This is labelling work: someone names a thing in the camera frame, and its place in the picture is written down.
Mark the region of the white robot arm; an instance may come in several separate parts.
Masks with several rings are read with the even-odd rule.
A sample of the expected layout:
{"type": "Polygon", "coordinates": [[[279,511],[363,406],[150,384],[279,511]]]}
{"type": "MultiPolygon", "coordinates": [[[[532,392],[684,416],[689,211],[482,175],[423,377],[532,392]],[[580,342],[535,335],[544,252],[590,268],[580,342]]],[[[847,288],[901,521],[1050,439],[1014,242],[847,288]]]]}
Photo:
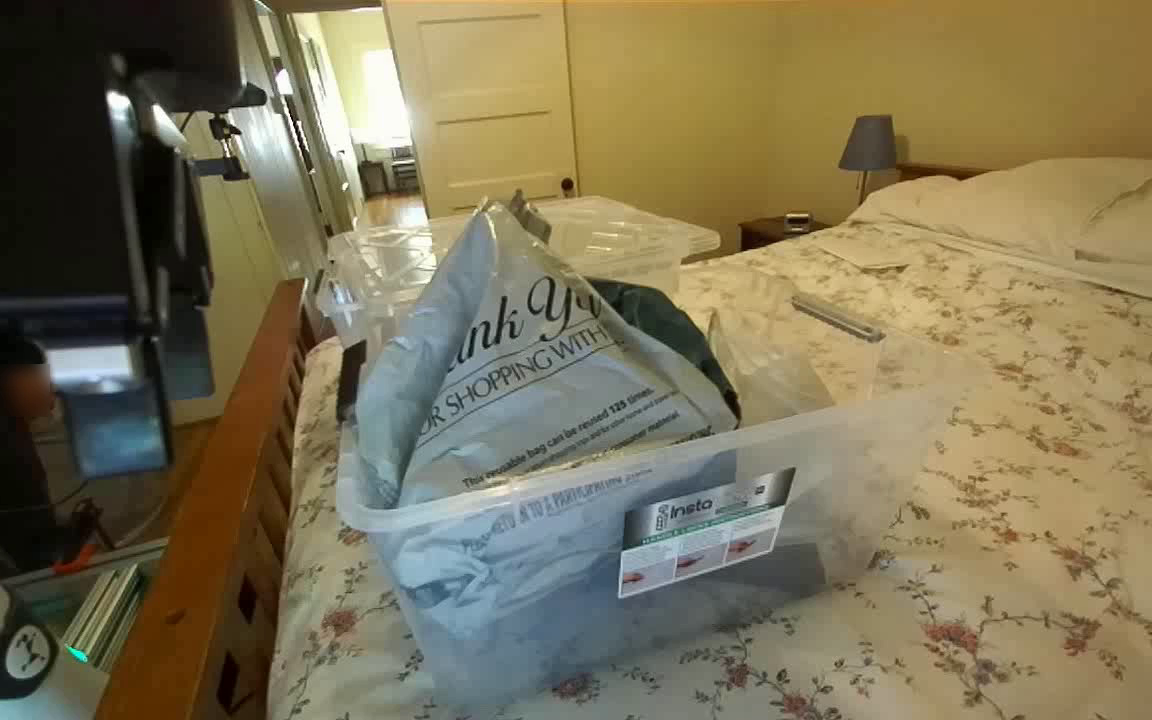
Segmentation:
{"type": "Polygon", "coordinates": [[[0,318],[46,347],[81,475],[171,464],[212,388],[208,162],[242,80],[232,0],[0,0],[0,318]]]}

